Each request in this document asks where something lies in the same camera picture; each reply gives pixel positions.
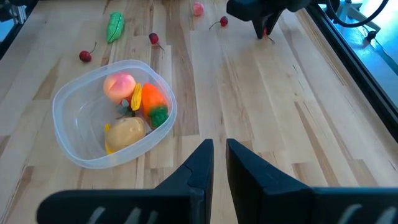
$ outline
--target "plastic container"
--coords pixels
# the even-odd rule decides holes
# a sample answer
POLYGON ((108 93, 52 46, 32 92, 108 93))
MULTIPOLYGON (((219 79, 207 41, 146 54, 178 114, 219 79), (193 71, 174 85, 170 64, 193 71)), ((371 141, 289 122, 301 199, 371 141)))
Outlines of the plastic container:
POLYGON ((93 70, 62 87, 53 100, 53 120, 58 144, 79 166, 102 169, 131 161, 153 148, 172 128, 177 103, 166 81, 146 63, 124 60, 93 70), (127 72, 136 82, 152 83, 164 94, 169 118, 140 141, 111 155, 104 149, 104 126, 120 116, 103 92, 107 75, 127 72))

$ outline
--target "wood plank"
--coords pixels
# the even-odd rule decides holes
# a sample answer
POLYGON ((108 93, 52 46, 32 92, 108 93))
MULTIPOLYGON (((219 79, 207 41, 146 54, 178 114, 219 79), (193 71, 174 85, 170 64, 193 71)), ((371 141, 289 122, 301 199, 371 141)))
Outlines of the wood plank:
POLYGON ((33 101, 29 104, 0 157, 0 201, 2 202, 0 223, 6 218, 17 186, 20 184, 20 178, 27 166, 37 131, 41 128, 49 108, 49 100, 33 101))
POLYGON ((215 146, 211 221, 237 223, 226 176, 226 138, 317 186, 396 186, 398 144, 305 11, 284 12, 271 38, 227 16, 226 0, 40 1, 0 62, 0 212, 32 223, 39 203, 65 189, 152 189, 206 138, 215 146), (104 38, 121 11, 121 38, 104 38), (150 44, 156 32, 164 50, 150 44), (82 63, 81 50, 96 50, 82 63), (144 155, 84 169, 57 143, 50 100, 71 80, 124 59, 148 63, 172 87, 177 121, 144 155))

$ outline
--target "cherry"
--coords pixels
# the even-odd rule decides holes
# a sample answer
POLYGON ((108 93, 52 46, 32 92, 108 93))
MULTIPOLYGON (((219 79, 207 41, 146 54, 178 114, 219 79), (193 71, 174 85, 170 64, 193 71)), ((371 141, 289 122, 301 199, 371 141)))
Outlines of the cherry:
POLYGON ((220 23, 221 26, 226 26, 228 24, 228 18, 226 16, 223 16, 220 21, 213 23, 209 29, 211 29, 215 24, 220 23))
POLYGON ((151 44, 157 44, 162 50, 164 50, 163 47, 160 46, 159 44, 159 37, 157 36, 157 34, 155 33, 149 34, 149 40, 151 44))
POLYGON ((91 52, 88 52, 87 50, 82 50, 79 54, 80 60, 82 62, 90 62, 91 61, 91 53, 93 53, 96 46, 97 46, 97 42, 95 42, 94 48, 91 52))

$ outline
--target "pink toy fruit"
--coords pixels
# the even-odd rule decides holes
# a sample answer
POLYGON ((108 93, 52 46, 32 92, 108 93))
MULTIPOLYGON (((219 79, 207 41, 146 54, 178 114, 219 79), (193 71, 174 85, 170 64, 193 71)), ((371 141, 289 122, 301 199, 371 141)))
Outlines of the pink toy fruit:
POLYGON ((205 11, 205 7, 200 2, 193 3, 193 15, 201 16, 205 11))
POLYGON ((129 101, 135 86, 136 81, 130 74, 118 72, 106 77, 104 93, 112 102, 119 104, 123 99, 129 101))

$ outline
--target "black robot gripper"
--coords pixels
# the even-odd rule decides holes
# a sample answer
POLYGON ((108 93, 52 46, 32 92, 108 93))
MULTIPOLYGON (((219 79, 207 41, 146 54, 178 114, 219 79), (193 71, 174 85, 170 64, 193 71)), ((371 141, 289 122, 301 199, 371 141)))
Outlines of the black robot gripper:
POLYGON ((282 14, 288 9, 295 12, 310 4, 311 0, 229 0, 226 12, 242 21, 252 21, 258 39, 271 34, 282 14))

